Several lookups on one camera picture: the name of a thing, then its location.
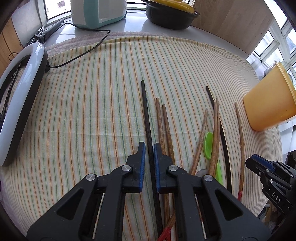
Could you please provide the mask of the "wooden board panel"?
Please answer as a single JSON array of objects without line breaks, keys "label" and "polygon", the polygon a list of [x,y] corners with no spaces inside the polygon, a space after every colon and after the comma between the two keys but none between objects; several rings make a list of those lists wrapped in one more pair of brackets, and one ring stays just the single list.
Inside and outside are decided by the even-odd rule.
[{"label": "wooden board panel", "polygon": [[251,54],[275,20],[265,1],[195,1],[200,15],[192,26],[214,34]]}]

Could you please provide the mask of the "green plastic spoon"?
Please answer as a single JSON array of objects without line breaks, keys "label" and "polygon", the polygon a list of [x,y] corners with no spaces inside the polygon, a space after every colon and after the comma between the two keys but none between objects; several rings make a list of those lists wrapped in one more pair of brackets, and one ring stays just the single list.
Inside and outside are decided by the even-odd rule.
[{"label": "green plastic spoon", "polygon": [[[203,153],[204,153],[206,160],[208,160],[208,161],[210,161],[210,159],[211,159],[212,145],[213,145],[213,133],[207,132],[205,135],[205,138],[204,138],[204,142],[203,142]],[[216,167],[216,179],[221,185],[223,185],[222,171],[221,171],[221,166],[220,166],[219,160],[217,162],[217,167]]]}]

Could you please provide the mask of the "wooden chopstick far left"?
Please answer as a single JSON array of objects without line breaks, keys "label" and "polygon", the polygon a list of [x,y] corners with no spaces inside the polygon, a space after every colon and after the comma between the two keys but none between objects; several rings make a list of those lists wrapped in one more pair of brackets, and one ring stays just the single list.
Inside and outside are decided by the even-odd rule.
[{"label": "wooden chopstick far left", "polygon": [[[166,153],[165,148],[165,138],[164,138],[164,129],[163,129],[163,121],[162,121],[162,113],[159,98],[155,99],[156,112],[157,112],[157,121],[158,121],[158,130],[159,130],[159,143],[161,145],[162,153]],[[170,219],[170,202],[169,195],[163,194],[163,208],[164,208],[164,224],[167,225]]]}]

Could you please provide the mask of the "black tripod stand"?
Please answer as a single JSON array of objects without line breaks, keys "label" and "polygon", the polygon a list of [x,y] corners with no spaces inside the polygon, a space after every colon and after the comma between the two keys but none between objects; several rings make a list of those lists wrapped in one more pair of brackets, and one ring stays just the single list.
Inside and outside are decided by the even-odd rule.
[{"label": "black tripod stand", "polygon": [[28,45],[33,44],[33,43],[44,44],[44,42],[46,42],[46,40],[48,40],[49,37],[51,37],[53,35],[53,33],[55,33],[62,26],[62,23],[64,21],[65,21],[65,18],[62,18],[61,20],[59,20],[58,22],[50,25],[46,29],[41,27],[37,31],[37,33],[33,37],[31,37],[31,39],[27,42],[25,47],[27,47]]}]

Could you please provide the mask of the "black clay pot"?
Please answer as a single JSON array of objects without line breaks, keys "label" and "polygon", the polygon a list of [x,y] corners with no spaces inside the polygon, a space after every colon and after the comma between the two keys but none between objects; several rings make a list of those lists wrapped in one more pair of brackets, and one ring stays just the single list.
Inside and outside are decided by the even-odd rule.
[{"label": "black clay pot", "polygon": [[172,30],[184,30],[188,28],[200,13],[187,13],[178,9],[163,6],[158,3],[147,2],[145,13],[154,24]]}]

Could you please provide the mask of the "wooden chopstick middle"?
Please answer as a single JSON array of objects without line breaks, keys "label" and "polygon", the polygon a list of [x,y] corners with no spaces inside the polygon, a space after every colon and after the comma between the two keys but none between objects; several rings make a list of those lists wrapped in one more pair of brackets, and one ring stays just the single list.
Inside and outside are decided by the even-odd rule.
[{"label": "wooden chopstick middle", "polygon": [[218,162],[219,154],[219,138],[220,138],[220,118],[219,118],[219,101],[215,100],[214,103],[214,130],[213,130],[213,144],[210,159],[209,175],[215,178],[216,165]]}]

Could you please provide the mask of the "yellow pot lid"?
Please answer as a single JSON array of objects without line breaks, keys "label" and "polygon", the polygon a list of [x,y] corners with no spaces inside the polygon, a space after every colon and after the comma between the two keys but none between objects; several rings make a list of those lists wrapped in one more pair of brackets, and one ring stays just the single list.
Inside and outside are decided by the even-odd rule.
[{"label": "yellow pot lid", "polygon": [[185,11],[187,13],[194,13],[195,10],[192,6],[182,0],[151,0],[147,2],[158,3],[163,6],[168,6],[170,8],[178,9],[181,11]]}]

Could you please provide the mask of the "wooden plank panel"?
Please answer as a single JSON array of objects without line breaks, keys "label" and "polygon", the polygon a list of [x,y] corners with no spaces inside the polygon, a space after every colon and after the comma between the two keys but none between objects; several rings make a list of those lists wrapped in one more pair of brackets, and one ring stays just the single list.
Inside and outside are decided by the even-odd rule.
[{"label": "wooden plank panel", "polygon": [[19,53],[23,49],[13,25],[12,18],[9,18],[1,31],[0,45],[0,74],[2,75],[11,62],[9,58],[13,59],[15,56],[15,54],[12,53]]}]

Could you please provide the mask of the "wooden chopstick crossing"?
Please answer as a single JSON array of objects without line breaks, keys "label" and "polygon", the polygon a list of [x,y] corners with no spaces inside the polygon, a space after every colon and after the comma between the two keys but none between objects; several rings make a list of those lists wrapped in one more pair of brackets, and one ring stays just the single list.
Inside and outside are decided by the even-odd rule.
[{"label": "wooden chopstick crossing", "polygon": [[[191,170],[190,170],[191,175],[196,175],[197,166],[199,164],[201,151],[202,151],[203,138],[205,136],[207,117],[208,117],[208,109],[206,109],[204,111],[202,130],[200,132],[197,151],[196,151],[196,154],[194,156],[193,164],[192,164],[192,167],[191,167]],[[174,211],[173,214],[171,215],[170,219],[168,220],[168,223],[166,224],[163,232],[161,233],[160,237],[158,238],[158,240],[171,240],[171,228],[174,226],[175,222],[176,222],[176,212]]]}]

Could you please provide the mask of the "teal white rice cooker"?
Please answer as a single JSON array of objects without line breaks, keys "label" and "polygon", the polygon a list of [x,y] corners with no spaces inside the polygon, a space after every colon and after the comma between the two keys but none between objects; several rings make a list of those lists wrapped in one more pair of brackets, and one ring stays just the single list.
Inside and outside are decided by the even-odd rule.
[{"label": "teal white rice cooker", "polygon": [[73,0],[71,16],[75,27],[95,30],[126,17],[125,0]]}]

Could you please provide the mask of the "black chopstick straight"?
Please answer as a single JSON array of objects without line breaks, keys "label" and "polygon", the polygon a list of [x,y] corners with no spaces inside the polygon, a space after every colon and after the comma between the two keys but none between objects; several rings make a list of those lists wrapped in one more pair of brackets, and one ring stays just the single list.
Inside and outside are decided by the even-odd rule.
[{"label": "black chopstick straight", "polygon": [[149,122],[149,109],[147,105],[147,93],[145,90],[145,82],[141,81],[142,88],[142,103],[144,109],[144,126],[145,126],[145,135],[147,137],[147,150],[149,156],[149,169],[151,173],[151,183],[152,183],[152,195],[154,201],[154,213],[156,217],[156,225],[157,225],[157,238],[159,238],[163,232],[163,221],[161,214],[161,205],[159,200],[159,193],[157,192],[156,185],[156,175],[155,175],[155,165],[154,165],[154,150],[152,146],[152,135],[151,135],[151,126]]}]

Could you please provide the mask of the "black chopstick curved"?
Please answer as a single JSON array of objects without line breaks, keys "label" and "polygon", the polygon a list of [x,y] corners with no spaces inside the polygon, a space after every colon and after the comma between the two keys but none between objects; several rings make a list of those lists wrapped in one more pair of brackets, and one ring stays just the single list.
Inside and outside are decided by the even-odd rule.
[{"label": "black chopstick curved", "polygon": [[[212,93],[209,89],[208,86],[205,87],[206,92],[208,93],[208,97],[210,99],[212,108],[214,109],[214,103],[215,100],[212,96]],[[226,138],[225,138],[225,133],[224,133],[224,129],[222,126],[222,122],[220,121],[220,138],[222,141],[222,148],[223,148],[223,154],[224,154],[224,160],[225,160],[225,169],[226,169],[226,181],[227,181],[227,190],[230,191],[232,193],[232,179],[231,179],[231,169],[230,169],[230,159],[229,159],[229,152],[228,152],[228,147],[227,147],[227,143],[226,143]]]}]

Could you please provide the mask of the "wooden chopstick red tip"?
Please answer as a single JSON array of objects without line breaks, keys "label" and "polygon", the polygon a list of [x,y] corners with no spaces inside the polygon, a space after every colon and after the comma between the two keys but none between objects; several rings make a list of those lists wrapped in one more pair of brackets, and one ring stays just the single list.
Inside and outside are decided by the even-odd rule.
[{"label": "wooden chopstick red tip", "polygon": [[234,103],[235,112],[238,121],[238,129],[239,129],[239,139],[240,139],[240,179],[239,179],[239,190],[238,190],[238,197],[237,199],[241,201],[242,193],[243,193],[243,186],[244,186],[244,163],[245,163],[245,156],[244,156],[244,138],[243,138],[243,131],[242,131],[242,123],[239,114],[238,104],[237,102]]}]

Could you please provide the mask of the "striped tablecloth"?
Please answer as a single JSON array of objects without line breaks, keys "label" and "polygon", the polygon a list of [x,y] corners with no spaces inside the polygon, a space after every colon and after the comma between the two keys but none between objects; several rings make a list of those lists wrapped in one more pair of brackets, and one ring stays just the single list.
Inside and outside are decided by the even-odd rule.
[{"label": "striped tablecloth", "polygon": [[243,96],[259,80],[252,66],[226,49],[191,40],[136,36],[70,48],[49,59],[16,157],[1,168],[1,203],[22,234],[88,173],[105,175],[144,142],[141,81],[145,82],[152,141],[159,140],[155,99],[166,105],[176,164],[190,171],[204,111],[213,130],[205,87],[219,101],[229,152],[232,194],[244,154],[282,160],[278,128],[254,131]]}]

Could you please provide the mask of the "orange plastic bucket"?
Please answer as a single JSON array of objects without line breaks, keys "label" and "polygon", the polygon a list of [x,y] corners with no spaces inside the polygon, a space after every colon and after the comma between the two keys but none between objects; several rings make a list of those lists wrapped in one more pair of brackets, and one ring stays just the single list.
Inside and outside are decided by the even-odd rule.
[{"label": "orange plastic bucket", "polygon": [[281,63],[243,97],[251,128],[264,131],[295,118],[295,87]]}]

